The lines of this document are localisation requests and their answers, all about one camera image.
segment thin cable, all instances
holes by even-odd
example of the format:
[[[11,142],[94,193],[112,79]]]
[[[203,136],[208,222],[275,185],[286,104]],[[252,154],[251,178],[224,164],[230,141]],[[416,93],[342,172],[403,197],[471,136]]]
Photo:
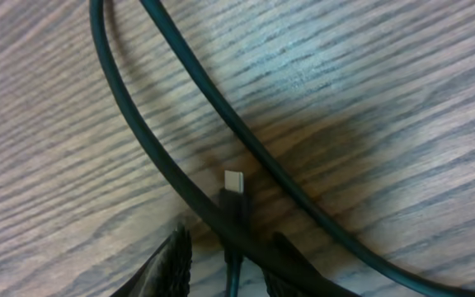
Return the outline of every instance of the thin cable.
[[[241,262],[242,259],[240,257],[233,255],[227,263],[227,288],[224,292],[225,297],[238,297]]]
[[[256,243],[244,229],[225,217],[219,208],[177,166],[144,122],[122,81],[107,41],[103,5],[103,0],[90,0],[89,6],[92,38],[102,70],[128,126],[146,154],[179,196],[218,236],[224,238],[226,242],[259,266],[271,271],[304,293],[311,296],[356,296],[329,280],[317,276],[304,266],[290,264],[291,261],[286,257],[275,254]]]
[[[386,261],[381,256],[369,250],[365,245],[345,231],[328,214],[317,207],[308,195],[292,180],[285,170],[263,147],[254,134],[243,123],[239,115],[227,103],[214,83],[210,80],[181,33],[176,28],[166,9],[158,0],[140,0],[144,8],[153,19],[157,28],[182,62],[188,74],[203,92],[214,109],[224,122],[251,151],[256,159],[265,167],[278,184],[303,208],[322,228],[347,250],[365,262],[368,266],[387,276],[388,278],[429,296],[475,296],[475,291],[460,289],[448,285],[438,284],[405,271],[402,268]]]

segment metal connector tip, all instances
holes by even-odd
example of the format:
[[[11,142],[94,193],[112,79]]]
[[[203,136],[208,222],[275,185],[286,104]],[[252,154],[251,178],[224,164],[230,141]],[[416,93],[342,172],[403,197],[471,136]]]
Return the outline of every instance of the metal connector tip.
[[[224,188],[239,194],[244,192],[243,172],[224,171]]]

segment black cable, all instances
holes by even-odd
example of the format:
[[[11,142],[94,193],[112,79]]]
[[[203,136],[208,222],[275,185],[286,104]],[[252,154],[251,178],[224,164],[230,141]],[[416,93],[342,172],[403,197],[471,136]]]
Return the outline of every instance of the black cable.
[[[239,115],[226,102],[208,74],[200,65],[176,28],[166,9],[158,0],[141,0],[144,8],[153,19],[157,28],[176,53],[188,74],[204,93],[214,109],[232,129],[236,136],[245,144],[256,159],[263,165],[278,182],[278,184],[302,207],[321,227],[336,241],[342,244],[360,260],[388,278],[423,295],[429,296],[475,296],[475,291],[460,289],[416,276],[411,272],[393,265],[381,256],[369,250],[365,245],[351,236],[328,214],[317,207],[303,190],[294,182],[285,170],[276,162],[269,152],[261,145],[256,136],[243,123]]]
[[[103,0],[90,0],[91,31],[96,53],[111,92],[128,126],[146,154],[173,189],[216,234],[264,269],[311,296],[356,296],[339,288],[304,266],[290,264],[286,257],[256,243],[247,232],[226,218],[219,208],[177,166],[148,128],[122,81],[106,37]]]
[[[241,273],[242,259],[240,255],[233,254],[227,261],[227,288],[225,289],[225,297],[238,297],[239,291],[239,275]]]

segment wooden surface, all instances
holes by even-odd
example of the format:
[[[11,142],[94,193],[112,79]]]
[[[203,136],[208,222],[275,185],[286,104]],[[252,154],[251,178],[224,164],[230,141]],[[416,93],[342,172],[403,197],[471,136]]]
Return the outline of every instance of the wooden surface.
[[[475,0],[165,0],[239,115],[378,254],[475,288]],[[214,196],[244,171],[253,232],[284,232],[364,296],[417,296],[335,244],[219,119],[135,0],[106,2],[148,124]],[[222,296],[216,237],[144,155],[97,62],[84,0],[0,0],[0,296],[107,296],[184,222],[190,296]],[[243,296],[267,296],[242,270]]]

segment wooden table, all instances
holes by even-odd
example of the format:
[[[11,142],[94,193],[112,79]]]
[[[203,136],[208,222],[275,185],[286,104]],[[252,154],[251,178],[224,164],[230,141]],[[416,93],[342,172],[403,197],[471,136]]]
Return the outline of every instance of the wooden table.
[[[475,0],[166,0],[210,76],[327,213],[391,262],[475,288]],[[214,112],[135,0],[106,2],[149,126],[207,193],[244,171],[252,232],[285,233],[364,296],[417,296],[334,243]],[[0,296],[107,296],[175,228],[190,296],[223,254],[143,153],[92,43],[88,1],[0,0]],[[267,296],[242,269],[242,296]]]

